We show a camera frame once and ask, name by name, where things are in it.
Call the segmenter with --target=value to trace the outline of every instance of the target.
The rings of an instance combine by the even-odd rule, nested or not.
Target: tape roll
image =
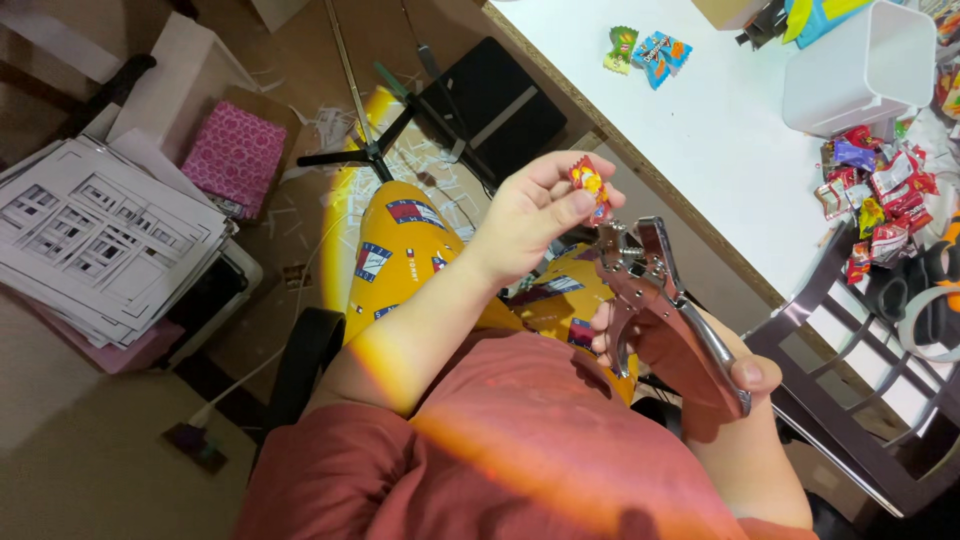
[[[898,326],[900,344],[903,349],[929,362],[950,364],[960,360],[960,347],[942,355],[928,356],[917,347],[913,340],[913,327],[917,324],[920,312],[937,298],[953,293],[960,293],[960,287],[931,287],[915,296],[906,305],[906,316],[903,317]]]

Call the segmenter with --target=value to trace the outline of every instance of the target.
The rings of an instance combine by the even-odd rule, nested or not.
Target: stack of paper
[[[0,174],[0,281],[97,347],[130,346],[235,226],[85,135]]]

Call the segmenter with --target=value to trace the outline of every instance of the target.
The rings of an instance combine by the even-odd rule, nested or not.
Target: red shirt
[[[233,537],[816,539],[736,520],[600,369],[554,339],[476,332],[409,422],[341,404],[274,430]]]

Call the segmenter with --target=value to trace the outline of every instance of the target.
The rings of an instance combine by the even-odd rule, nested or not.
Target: white plastic container
[[[926,14],[874,2],[786,66],[783,121],[829,137],[933,99],[937,28]]]

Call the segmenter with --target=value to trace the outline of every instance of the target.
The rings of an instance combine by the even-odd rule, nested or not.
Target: pink patterned box
[[[239,219],[255,219],[286,136],[286,129],[221,101],[201,126],[181,170],[201,190],[243,205]]]

